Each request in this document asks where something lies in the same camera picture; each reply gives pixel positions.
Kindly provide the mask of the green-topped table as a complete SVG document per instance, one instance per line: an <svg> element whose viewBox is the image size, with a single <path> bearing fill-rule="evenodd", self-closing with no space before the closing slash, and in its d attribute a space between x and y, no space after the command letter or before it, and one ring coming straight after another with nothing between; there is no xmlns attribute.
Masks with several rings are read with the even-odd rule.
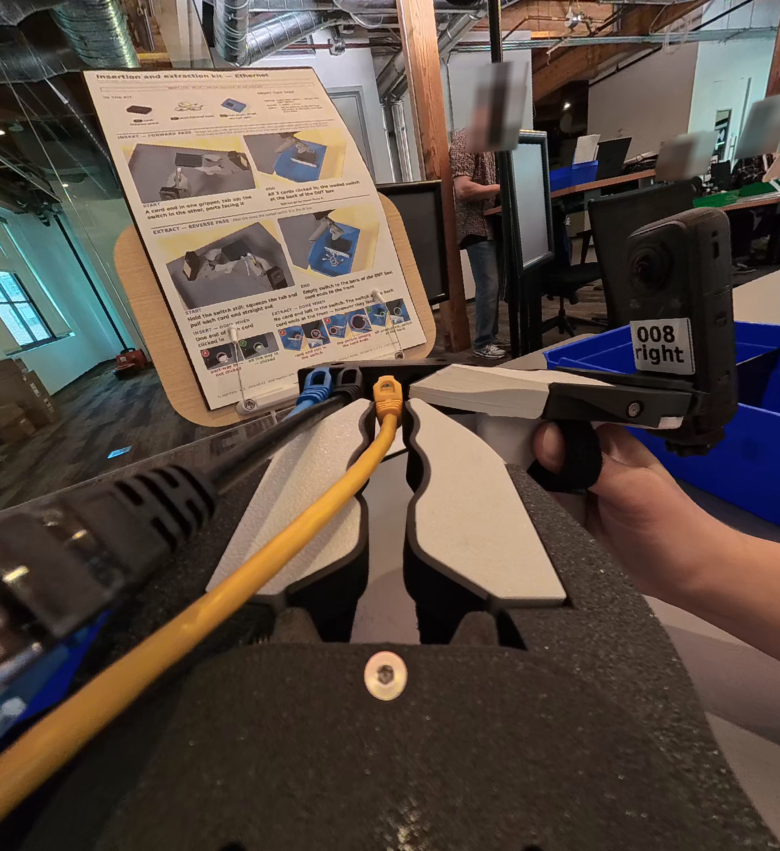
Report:
<svg viewBox="0 0 780 851"><path fill-rule="evenodd" d="M758 184L741 190L721 191L693 199L693 207L713 207L722 210L780 205L780 188L773 184Z"/></svg>

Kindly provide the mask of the black network switch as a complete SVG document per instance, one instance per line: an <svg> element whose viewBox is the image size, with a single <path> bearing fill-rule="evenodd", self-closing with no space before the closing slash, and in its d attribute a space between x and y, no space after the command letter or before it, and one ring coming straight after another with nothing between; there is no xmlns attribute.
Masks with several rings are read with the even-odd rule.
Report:
<svg viewBox="0 0 780 851"><path fill-rule="evenodd" d="M400 384L403 390L403 399L406 402L410 398L409 388L429 375L448 367L449 361L444 358L393 358L393 359L368 359L356 361L339 361L333 363L321 363L318 366L306 366L298 370L299 390L306 386L307 377L310 372L318 367L328 367L332 379L331 385L338 378L339 373L346 369L359 370L363 381L362 396L374 401L373 388L378 379L390 375Z"/></svg>

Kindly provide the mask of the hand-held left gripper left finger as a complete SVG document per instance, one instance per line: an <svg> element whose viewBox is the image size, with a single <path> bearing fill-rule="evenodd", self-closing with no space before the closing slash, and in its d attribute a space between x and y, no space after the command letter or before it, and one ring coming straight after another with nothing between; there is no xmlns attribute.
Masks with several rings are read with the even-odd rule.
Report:
<svg viewBox="0 0 780 851"><path fill-rule="evenodd" d="M335 484L371 443L374 427L372 404L359 399L280 449L236 526L211 589ZM306 609L315 625L352 625L368 567L368 507L357 495L251 601L275 613Z"/></svg>

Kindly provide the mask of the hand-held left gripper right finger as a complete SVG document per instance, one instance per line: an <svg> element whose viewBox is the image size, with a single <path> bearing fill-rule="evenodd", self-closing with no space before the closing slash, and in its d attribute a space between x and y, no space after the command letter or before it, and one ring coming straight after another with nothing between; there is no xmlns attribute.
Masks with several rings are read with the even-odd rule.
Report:
<svg viewBox="0 0 780 851"><path fill-rule="evenodd" d="M419 625L459 625L471 612L563 607L568 594L502 457L413 398L404 441L412 495L403 578Z"/></svg>

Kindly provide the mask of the person's right hand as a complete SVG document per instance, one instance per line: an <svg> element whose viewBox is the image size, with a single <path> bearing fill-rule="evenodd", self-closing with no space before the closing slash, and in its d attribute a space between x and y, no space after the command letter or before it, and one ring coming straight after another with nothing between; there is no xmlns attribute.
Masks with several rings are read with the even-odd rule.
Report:
<svg viewBox="0 0 780 851"><path fill-rule="evenodd" d="M602 468L587 496L586 529L642 593L685 601L725 535L723 524L625 428L604 424L595 434Z"/></svg>

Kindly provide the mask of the printed instruction poster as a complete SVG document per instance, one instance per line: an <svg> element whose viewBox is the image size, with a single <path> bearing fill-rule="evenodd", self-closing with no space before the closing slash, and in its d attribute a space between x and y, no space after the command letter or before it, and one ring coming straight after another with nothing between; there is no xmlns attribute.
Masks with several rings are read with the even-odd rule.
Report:
<svg viewBox="0 0 780 851"><path fill-rule="evenodd" d="M425 341L380 194L309 66L86 70L208 410Z"/></svg>

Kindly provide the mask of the blue plastic bin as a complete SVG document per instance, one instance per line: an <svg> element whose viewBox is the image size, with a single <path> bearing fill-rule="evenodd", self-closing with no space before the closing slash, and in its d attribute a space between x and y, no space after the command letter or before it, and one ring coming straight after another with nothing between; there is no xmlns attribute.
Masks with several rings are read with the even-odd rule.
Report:
<svg viewBox="0 0 780 851"><path fill-rule="evenodd" d="M588 161L551 170L549 173L551 193L595 182L597 180L597 168L597 161Z"/></svg>
<svg viewBox="0 0 780 851"><path fill-rule="evenodd" d="M678 457L631 429L676 478L780 526L780 325L736 321L739 408L706 456Z"/></svg>

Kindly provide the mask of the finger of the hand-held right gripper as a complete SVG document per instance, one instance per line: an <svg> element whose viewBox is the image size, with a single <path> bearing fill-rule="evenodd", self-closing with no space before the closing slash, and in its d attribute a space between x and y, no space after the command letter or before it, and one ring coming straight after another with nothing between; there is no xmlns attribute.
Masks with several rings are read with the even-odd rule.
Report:
<svg viewBox="0 0 780 851"><path fill-rule="evenodd" d="M590 404L600 413L593 422L623 420L628 403L625 390L600 379L552 370L519 371L502 367L448 366L410 386L410 398L425 402L463 426L489 446L503 462L525 469L534 461L533 433L544 420L548 402L565 397L583 402L582 391L590 391Z"/></svg>

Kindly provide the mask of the silver ventilation duct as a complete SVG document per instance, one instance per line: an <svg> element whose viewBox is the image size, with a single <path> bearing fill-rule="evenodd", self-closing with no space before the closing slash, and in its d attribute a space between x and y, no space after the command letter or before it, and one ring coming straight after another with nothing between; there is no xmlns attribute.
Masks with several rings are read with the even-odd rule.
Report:
<svg viewBox="0 0 780 851"><path fill-rule="evenodd" d="M213 2L213 46L233 66L256 61L370 10L381 2L282 2L271 19L256 26L249 17L265 13L260 2ZM47 12L65 43L54 47L0 43L0 84L41 82L87 69L140 68L128 17L120 2L0 2L0 27L17 27Z"/></svg>

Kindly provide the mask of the brown cardboard box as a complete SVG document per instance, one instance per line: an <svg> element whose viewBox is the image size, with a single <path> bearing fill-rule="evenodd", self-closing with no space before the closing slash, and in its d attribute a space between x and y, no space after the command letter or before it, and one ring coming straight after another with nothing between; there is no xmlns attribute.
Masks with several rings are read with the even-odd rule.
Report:
<svg viewBox="0 0 780 851"><path fill-rule="evenodd" d="M0 442L10 445L26 441L60 420L58 404L37 372L20 357L1 359Z"/></svg>

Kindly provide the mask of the black office chair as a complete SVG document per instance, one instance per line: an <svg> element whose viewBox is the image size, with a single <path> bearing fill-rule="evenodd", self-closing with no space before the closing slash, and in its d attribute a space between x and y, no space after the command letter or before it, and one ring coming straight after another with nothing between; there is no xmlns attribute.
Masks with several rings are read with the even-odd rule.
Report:
<svg viewBox="0 0 780 851"><path fill-rule="evenodd" d="M646 186L588 203L592 242L607 311L607 328L629 319L628 249L630 235L649 224L692 208L694 187L688 180Z"/></svg>

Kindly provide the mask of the wooden pillar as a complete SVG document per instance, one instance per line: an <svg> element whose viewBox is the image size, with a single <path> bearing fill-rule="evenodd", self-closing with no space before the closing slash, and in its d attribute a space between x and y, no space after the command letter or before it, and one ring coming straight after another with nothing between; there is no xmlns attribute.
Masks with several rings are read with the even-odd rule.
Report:
<svg viewBox="0 0 780 851"><path fill-rule="evenodd" d="M435 7L432 1L398 1L396 11L420 163L428 180L441 182L449 298L440 306L440 319L445 348L457 353L470 347L470 323L457 242Z"/></svg>

